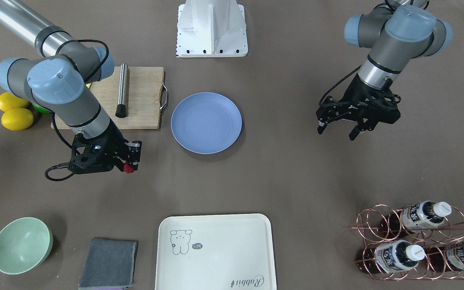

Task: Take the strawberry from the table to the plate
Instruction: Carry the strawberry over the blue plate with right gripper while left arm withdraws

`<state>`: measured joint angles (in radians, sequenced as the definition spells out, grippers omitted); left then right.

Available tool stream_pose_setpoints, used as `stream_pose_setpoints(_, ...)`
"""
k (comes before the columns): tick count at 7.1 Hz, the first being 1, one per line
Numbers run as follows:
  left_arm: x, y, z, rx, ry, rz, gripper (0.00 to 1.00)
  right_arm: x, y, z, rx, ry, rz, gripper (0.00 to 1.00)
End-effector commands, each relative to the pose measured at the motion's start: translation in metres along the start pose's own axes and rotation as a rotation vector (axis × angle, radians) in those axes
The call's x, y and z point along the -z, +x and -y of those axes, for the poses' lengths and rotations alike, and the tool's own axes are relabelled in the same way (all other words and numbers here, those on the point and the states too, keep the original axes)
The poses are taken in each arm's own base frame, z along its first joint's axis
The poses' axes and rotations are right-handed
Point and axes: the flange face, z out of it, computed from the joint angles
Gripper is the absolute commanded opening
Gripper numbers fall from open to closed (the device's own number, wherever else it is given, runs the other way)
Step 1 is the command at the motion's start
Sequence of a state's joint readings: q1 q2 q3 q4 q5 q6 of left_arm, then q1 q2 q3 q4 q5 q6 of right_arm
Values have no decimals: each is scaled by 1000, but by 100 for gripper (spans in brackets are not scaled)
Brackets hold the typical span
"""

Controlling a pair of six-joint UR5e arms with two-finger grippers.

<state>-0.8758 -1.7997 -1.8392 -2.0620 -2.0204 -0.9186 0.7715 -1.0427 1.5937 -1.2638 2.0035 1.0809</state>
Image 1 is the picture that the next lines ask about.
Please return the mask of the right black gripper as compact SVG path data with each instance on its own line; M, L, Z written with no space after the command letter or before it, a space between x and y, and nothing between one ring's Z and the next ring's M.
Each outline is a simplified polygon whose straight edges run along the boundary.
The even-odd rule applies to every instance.
M121 172L132 173L141 159L142 141L128 143L113 121L110 121L104 137L106 139L102 157L103 167L107 170L117 167Z

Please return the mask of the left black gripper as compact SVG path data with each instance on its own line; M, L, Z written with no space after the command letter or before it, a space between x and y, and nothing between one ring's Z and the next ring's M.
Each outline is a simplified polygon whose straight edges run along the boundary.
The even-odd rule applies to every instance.
M367 119L368 122L383 122L387 124L393 124L398 121L399 118L396 119L394 115L385 115L376 112L368 99L369 92L374 90L388 90L392 83L392 79L386 78L383 80L383 87L381 89L372 88L356 75L341 100L335 101L331 97L327 97L319 106L317 110L317 119L319 120L317 133L319 135L323 134L328 123L335 120L345 119L357 121L359 123L354 126L349 134L350 140L354 141L359 134L369 129L366 124L363 123L363 119Z

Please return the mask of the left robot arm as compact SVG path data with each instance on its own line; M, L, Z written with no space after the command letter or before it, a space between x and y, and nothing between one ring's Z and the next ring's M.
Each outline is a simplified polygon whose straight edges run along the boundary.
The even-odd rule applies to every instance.
M453 29L426 10L427 0L386 0L368 14L352 16L344 28L348 44L370 48L364 63L350 75L353 80L336 101L328 92L322 96L316 115L317 132L337 120L356 122L350 140L378 123L393 124L401 117L399 95L391 85L411 59L444 51Z

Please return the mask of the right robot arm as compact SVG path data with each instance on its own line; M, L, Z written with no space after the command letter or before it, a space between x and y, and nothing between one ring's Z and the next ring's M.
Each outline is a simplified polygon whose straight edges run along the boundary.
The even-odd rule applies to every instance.
M0 63L0 86L57 115L75 134L70 160L53 166L72 174L132 173L140 141L129 142L87 88L114 73L107 46L88 48L20 0L0 0L0 24L34 46L40 59Z

